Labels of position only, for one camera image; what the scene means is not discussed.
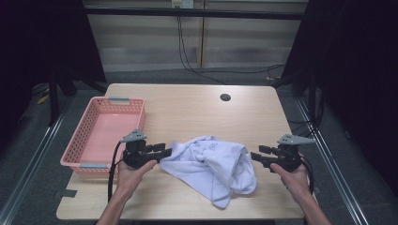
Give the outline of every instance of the light wood surface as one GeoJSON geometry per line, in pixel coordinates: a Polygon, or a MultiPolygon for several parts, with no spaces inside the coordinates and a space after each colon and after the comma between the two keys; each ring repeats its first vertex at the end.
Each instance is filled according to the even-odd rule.
{"type": "MultiPolygon", "coordinates": [[[[112,84],[108,97],[145,100],[144,133],[147,144],[187,142],[202,135],[243,143],[249,151],[258,145],[277,146],[290,133],[276,91],[264,86],[112,84]],[[222,101],[221,94],[231,96],[222,101]]],[[[122,218],[146,219],[278,219],[302,218],[299,206],[279,175],[253,162],[258,185],[250,195],[236,195],[225,209],[212,205],[184,182],[159,165],[147,173],[128,201],[122,218]]],[[[107,203],[107,174],[74,172],[58,207],[61,219],[96,219],[107,203]]]]}

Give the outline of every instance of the power outlet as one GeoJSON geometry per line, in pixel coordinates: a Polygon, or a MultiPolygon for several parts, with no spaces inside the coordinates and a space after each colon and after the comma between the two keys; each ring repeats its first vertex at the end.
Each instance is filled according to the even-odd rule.
{"type": "Polygon", "coordinates": [[[193,8],[193,0],[182,0],[182,8],[193,8]]]}
{"type": "Polygon", "coordinates": [[[172,0],[172,8],[182,8],[182,0],[172,0]]]}

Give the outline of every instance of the pink basket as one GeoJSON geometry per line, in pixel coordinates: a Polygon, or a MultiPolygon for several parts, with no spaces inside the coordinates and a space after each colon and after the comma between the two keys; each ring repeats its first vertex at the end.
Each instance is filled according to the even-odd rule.
{"type": "MultiPolygon", "coordinates": [[[[76,172],[107,173],[117,143],[145,120],[142,99],[127,97],[93,97],[84,111],[64,155],[61,165],[76,172]]],[[[119,146],[120,159],[125,144],[119,146]]]]}

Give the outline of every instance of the crumpled towel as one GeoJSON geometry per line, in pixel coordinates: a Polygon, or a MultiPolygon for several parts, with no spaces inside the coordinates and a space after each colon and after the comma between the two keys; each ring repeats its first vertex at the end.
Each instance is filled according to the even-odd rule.
{"type": "Polygon", "coordinates": [[[257,179],[243,144],[201,136],[186,143],[173,142],[171,147],[172,155],[161,160],[161,167],[216,206],[225,208],[234,193],[255,190],[257,179]]]}

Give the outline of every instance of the gray floor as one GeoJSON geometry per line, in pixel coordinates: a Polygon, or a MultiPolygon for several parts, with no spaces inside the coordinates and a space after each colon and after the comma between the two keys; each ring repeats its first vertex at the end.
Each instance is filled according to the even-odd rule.
{"type": "MultiPolygon", "coordinates": [[[[227,70],[257,71],[261,69],[263,68],[228,68],[227,70]]],[[[268,74],[266,72],[254,74],[223,72],[205,73],[203,75],[226,84],[268,85],[274,81],[267,79],[268,74]]],[[[269,74],[271,78],[278,75],[280,75],[278,69],[272,70],[269,74]]],[[[185,69],[108,73],[107,79],[108,83],[221,84],[185,69]]],[[[62,221],[56,218],[55,214],[60,199],[56,198],[54,194],[66,187],[71,175],[71,170],[62,167],[59,160],[87,102],[93,96],[101,95],[101,93],[80,82],[76,84],[79,91],[75,97],[62,97],[60,99],[61,105],[65,102],[70,102],[70,105],[48,151],[43,155],[43,161],[38,165],[38,172],[32,176],[33,180],[29,184],[29,189],[24,193],[21,204],[17,205],[18,211],[11,217],[13,218],[12,224],[93,223],[93,221],[62,221]]],[[[289,85],[277,89],[285,115],[289,121],[303,121],[297,99],[292,97],[290,89],[289,85]]],[[[10,145],[6,147],[7,153],[0,158],[0,180],[2,183],[0,205],[3,209],[5,204],[9,203],[8,198],[13,194],[48,129],[49,101],[41,105],[36,104],[40,95],[40,92],[33,95],[32,102],[19,124],[18,132],[15,133],[10,145]]],[[[291,123],[290,126],[294,130],[294,134],[306,135],[308,132],[304,124],[291,123]]],[[[369,224],[396,224],[396,221],[398,221],[397,199],[392,195],[378,173],[364,159],[355,142],[346,138],[344,125],[339,122],[338,117],[328,107],[328,104],[326,104],[325,114],[319,129],[369,224]]],[[[309,158],[314,166],[316,198],[329,219],[333,224],[355,224],[341,191],[330,175],[316,145],[303,145],[301,152],[309,158]]],[[[262,221],[246,221],[244,223],[265,224],[262,221]]],[[[123,221],[121,224],[130,224],[130,222],[123,221]]],[[[302,219],[277,220],[276,224],[302,224],[302,219]]]]}

